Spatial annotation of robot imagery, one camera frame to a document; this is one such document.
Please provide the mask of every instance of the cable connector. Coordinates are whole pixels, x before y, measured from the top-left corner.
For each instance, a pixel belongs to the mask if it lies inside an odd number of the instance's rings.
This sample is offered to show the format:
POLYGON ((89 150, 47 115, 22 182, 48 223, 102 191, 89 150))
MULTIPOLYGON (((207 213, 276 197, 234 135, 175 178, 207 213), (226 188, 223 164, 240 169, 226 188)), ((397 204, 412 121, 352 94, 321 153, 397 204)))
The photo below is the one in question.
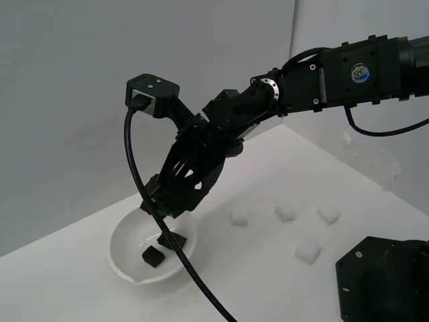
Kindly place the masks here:
POLYGON ((147 97, 142 94, 138 94, 132 98, 129 102, 129 108, 136 111, 144 111, 150 104, 152 100, 150 97, 147 97))

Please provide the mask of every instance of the white wall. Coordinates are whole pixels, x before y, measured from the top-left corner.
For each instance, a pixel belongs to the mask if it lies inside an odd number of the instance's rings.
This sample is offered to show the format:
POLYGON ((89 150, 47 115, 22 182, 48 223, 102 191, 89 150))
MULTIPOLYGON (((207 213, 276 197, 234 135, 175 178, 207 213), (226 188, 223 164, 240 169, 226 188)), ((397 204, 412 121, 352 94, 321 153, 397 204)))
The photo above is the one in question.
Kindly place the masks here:
MULTIPOLYGON (((128 79, 158 74, 200 111, 284 63, 293 12, 294 0, 3 0, 0 256, 135 193, 122 142, 128 79)), ((175 132, 136 117, 145 180, 175 132)))
MULTIPOLYGON (((342 42, 365 40, 369 35, 409 39, 429 35, 429 1, 427 0, 298 0, 292 54, 342 42)), ((353 109, 356 124, 371 131, 386 131, 411 125, 429 117, 429 98, 411 98, 408 102, 389 100, 381 105, 360 105, 353 109)), ((392 155, 402 169, 390 189, 397 196, 429 214, 429 126, 393 138, 368 138, 355 133, 348 125, 344 109, 332 108, 322 113, 290 115, 284 123, 335 156, 344 159, 344 148, 334 147, 333 127, 339 125, 363 153, 357 154, 352 166, 376 182, 389 176, 392 155)))

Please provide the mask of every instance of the white table surface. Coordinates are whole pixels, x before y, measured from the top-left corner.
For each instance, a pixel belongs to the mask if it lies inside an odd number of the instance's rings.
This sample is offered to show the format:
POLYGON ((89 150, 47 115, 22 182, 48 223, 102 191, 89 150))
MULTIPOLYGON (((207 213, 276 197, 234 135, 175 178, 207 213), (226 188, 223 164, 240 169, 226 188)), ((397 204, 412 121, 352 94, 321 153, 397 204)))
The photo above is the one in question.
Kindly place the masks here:
MULTIPOLYGON (((111 232, 140 200, 129 197, 0 258, 0 321, 222 321, 185 271, 134 286, 111 270, 111 232)), ((193 214, 192 262, 238 321, 339 322, 339 258, 368 235, 429 239, 429 217, 282 125, 227 160, 193 214), (242 198, 259 203, 260 216, 232 227, 229 211, 242 198), (275 198, 297 204, 297 220, 282 223, 275 198), (342 211, 337 223, 327 227, 316 215, 321 203, 342 211), (305 237, 323 248, 312 266, 293 255, 305 237)))

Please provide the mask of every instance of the white bowl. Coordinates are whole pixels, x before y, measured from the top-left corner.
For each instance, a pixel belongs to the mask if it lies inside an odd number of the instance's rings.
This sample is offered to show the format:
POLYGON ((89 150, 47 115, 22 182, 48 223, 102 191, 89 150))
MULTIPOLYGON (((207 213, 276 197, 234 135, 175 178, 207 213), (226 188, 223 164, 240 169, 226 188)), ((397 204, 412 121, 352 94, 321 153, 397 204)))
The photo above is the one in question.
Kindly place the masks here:
MULTIPOLYGON (((189 212, 176 219, 164 219, 171 231, 187 238, 183 252, 191 257, 196 245, 196 224, 189 212)), ((124 280, 135 285, 149 284, 165 280, 175 275, 183 266, 176 253, 157 243, 161 230, 152 216, 141 209, 126 215, 112 233, 109 249, 109 263, 124 280), (143 261, 142 253, 153 246, 165 255, 164 261, 153 268, 143 261)))

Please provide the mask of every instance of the logo sticker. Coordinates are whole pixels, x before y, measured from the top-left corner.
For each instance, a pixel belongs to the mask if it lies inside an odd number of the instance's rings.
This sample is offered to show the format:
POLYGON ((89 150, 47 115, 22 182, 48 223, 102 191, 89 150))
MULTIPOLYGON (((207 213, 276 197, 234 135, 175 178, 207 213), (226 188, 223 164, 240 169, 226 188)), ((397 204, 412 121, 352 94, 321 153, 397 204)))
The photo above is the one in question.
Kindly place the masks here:
POLYGON ((365 64, 356 64, 351 69, 351 79, 353 79, 353 82, 355 83, 364 83, 369 78, 369 70, 367 65, 365 64))

